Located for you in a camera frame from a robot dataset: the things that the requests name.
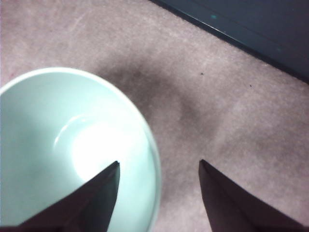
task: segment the pointed tip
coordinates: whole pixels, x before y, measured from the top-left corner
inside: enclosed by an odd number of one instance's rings
[[[203,175],[208,176],[208,179],[204,178],[204,182],[202,183],[203,179],[201,179],[200,174],[202,191],[205,190],[205,187],[203,189],[202,185],[213,185],[216,186],[217,189],[221,189],[221,192],[225,193],[222,196],[229,198],[230,201],[234,203],[234,206],[237,207],[256,228],[288,228],[296,230],[304,228],[297,221],[248,193],[205,160],[201,160],[199,164],[199,172],[204,172]]]
[[[199,180],[203,202],[213,232],[256,232],[237,205],[210,175],[207,162],[199,163]]]
[[[77,223],[85,231],[107,230],[117,198],[120,165],[115,161],[67,197],[21,226],[63,226]]]

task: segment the mint green bowl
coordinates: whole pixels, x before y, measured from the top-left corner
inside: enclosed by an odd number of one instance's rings
[[[145,119],[120,90],[88,72],[47,68],[14,79],[0,96],[2,226],[23,222],[117,160],[108,231],[151,230],[159,155]]]

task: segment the beige carpet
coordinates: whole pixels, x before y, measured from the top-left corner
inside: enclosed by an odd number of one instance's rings
[[[206,159],[309,225],[309,85],[147,0],[2,0],[1,84],[66,66],[119,87],[161,156],[156,232],[211,231]]]

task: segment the dark pointed object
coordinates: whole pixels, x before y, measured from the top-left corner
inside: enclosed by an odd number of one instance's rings
[[[116,203],[120,177],[114,162],[90,181],[17,227],[0,232],[105,232]]]
[[[205,160],[199,163],[203,202],[213,232],[309,232],[234,183]]]

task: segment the bowl rim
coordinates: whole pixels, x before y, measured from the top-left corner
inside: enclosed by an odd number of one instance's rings
[[[154,139],[154,136],[152,134],[152,131],[144,118],[144,116],[141,114],[141,112],[137,109],[137,107],[134,105],[134,103],[116,86],[114,86],[112,83],[108,82],[107,80],[103,79],[102,77],[99,77],[95,74],[92,74],[90,72],[82,71],[79,69],[74,68],[67,68],[67,67],[50,67],[50,68],[42,68],[42,69],[36,69],[32,70],[30,72],[24,73],[13,80],[6,83],[4,86],[0,88],[0,97],[2,94],[4,94],[6,91],[8,91],[10,88],[14,87],[18,83],[27,80],[28,78],[41,75],[41,74],[48,74],[48,73],[69,73],[74,75],[79,75],[84,78],[93,80],[97,82],[98,84],[103,85],[104,87],[110,89],[114,94],[116,94],[129,108],[130,110],[136,114],[137,117],[140,118],[141,126],[144,129],[145,135],[147,139],[149,140],[150,147],[152,148],[154,152],[154,165],[155,165],[155,177],[156,177],[156,191],[155,191],[155,199],[154,199],[154,207],[152,211],[152,218],[149,222],[147,231],[150,231],[151,228],[153,228],[155,221],[158,216],[158,211],[160,207],[160,200],[161,200],[161,189],[162,189],[162,176],[161,176],[161,163],[160,163],[160,157],[158,148]]]

